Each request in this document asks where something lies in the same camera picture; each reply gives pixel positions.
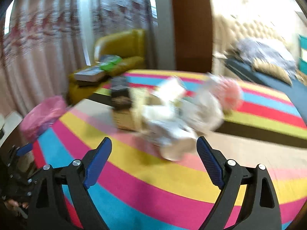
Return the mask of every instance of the yellow leather sofa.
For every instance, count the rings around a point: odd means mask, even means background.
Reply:
[[[145,30],[133,29],[98,39],[95,44],[94,61],[99,61],[100,57],[104,54],[118,55],[122,58],[121,63],[106,73],[108,76],[120,75],[131,69],[144,69]],[[70,74],[68,92],[70,102],[77,104],[82,99],[89,97],[99,87],[101,87],[101,84],[79,87],[74,78],[74,73]]]

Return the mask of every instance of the tufted headboard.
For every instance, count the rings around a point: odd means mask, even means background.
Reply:
[[[236,43],[243,38],[262,38],[280,40],[287,48],[285,39],[274,29],[274,25],[266,25],[262,21],[242,21],[231,15],[213,17],[213,48],[219,53],[227,53],[235,48]]]

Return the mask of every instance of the wooden panel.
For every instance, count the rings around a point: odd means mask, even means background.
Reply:
[[[177,70],[206,73],[212,65],[210,0],[172,0]]]

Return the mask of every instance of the metal bolt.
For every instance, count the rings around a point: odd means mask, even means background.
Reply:
[[[228,163],[228,165],[230,165],[230,166],[234,166],[234,165],[236,165],[236,162],[235,162],[235,160],[228,160],[227,161],[227,163]]]
[[[73,161],[73,166],[79,166],[81,164],[80,160],[74,160]]]
[[[259,167],[259,169],[261,169],[261,170],[265,170],[265,169],[266,169],[266,167],[265,167],[264,164],[259,164],[258,167]]]
[[[48,169],[50,169],[50,165],[49,164],[46,164],[46,165],[43,166],[43,170],[48,170]]]

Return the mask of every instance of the white plastic bag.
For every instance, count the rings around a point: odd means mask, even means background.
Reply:
[[[180,119],[148,122],[149,140],[160,147],[160,154],[170,161],[179,161],[185,153],[196,152],[197,135]]]
[[[190,127],[203,134],[216,130],[224,121],[220,103],[204,87],[196,92],[192,102],[182,100],[181,108],[182,119]]]

